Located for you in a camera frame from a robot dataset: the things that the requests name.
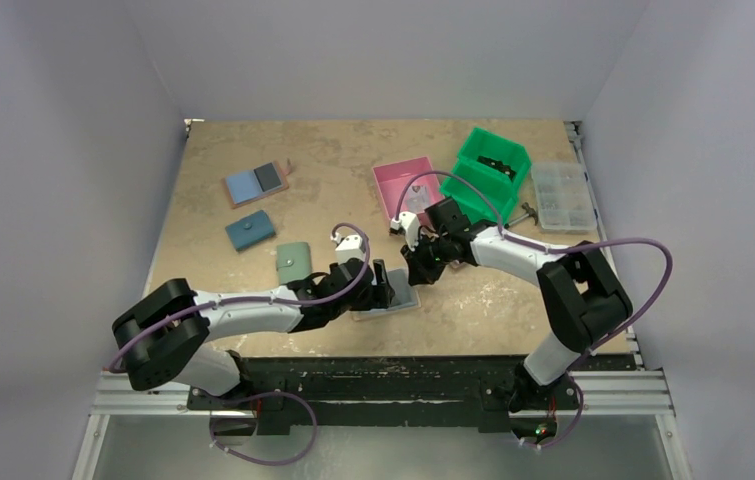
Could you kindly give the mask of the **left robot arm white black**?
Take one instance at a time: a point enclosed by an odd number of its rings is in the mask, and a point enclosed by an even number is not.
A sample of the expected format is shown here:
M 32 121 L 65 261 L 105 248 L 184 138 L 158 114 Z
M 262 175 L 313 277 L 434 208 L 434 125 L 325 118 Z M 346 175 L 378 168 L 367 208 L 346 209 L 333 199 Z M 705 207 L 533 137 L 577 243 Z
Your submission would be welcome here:
M 239 355 L 216 351 L 210 342 L 320 329 L 347 312 L 386 309 L 394 298 L 381 260 L 333 263 L 326 272 L 257 293 L 205 292 L 171 279 L 113 322 L 118 351 L 107 369 L 127 374 L 136 391 L 179 382 L 237 409 L 250 399 L 251 382 Z

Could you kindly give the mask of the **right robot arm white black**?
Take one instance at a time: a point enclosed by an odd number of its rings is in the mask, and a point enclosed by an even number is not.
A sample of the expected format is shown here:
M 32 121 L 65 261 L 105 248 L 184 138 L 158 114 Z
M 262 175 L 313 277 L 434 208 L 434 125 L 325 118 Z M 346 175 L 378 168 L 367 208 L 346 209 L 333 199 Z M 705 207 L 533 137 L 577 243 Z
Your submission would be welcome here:
M 410 285 L 432 285 L 451 263 L 487 267 L 539 288 L 549 334 L 516 366 L 513 384 L 499 396 L 511 412 L 537 407 L 582 354 L 624 323 L 633 306 L 604 255 L 583 242 L 576 253 L 510 235 L 497 223 L 471 222 L 452 199 L 417 214 L 400 212 L 390 231 L 402 235 Z

